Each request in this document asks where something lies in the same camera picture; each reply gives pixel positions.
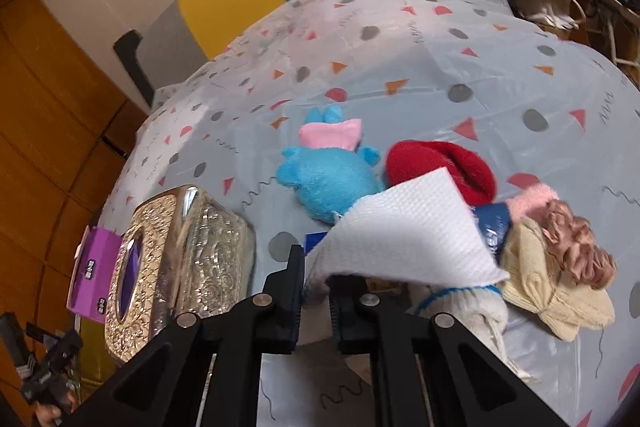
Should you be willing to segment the person's left hand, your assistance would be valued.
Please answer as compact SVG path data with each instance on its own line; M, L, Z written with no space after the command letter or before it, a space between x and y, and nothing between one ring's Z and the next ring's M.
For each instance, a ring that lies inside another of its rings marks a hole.
M68 410L73 413L77 409L78 400L75 392L67 392ZM35 403L35 415L41 427L55 427L56 422L62 418L62 410L53 404Z

